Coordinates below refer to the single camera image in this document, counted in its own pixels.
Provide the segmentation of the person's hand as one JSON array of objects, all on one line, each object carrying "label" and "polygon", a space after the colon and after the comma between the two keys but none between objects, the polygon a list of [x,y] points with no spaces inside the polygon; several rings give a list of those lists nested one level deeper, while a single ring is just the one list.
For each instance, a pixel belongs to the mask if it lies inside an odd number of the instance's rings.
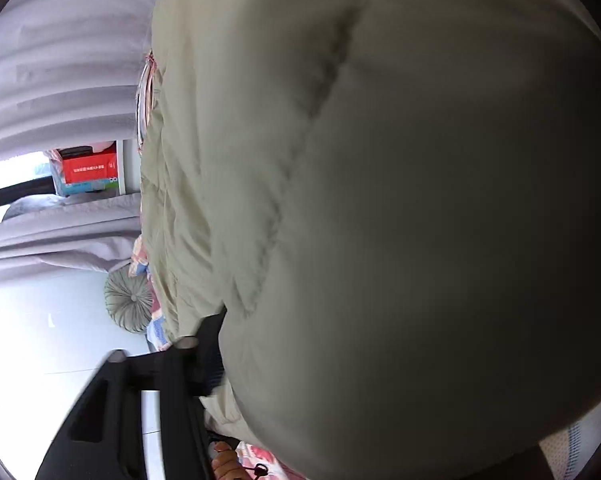
[{"label": "person's hand", "polygon": [[238,461],[235,450],[226,442],[214,444],[215,457],[212,459],[212,471],[217,480],[250,480],[250,474]]}]

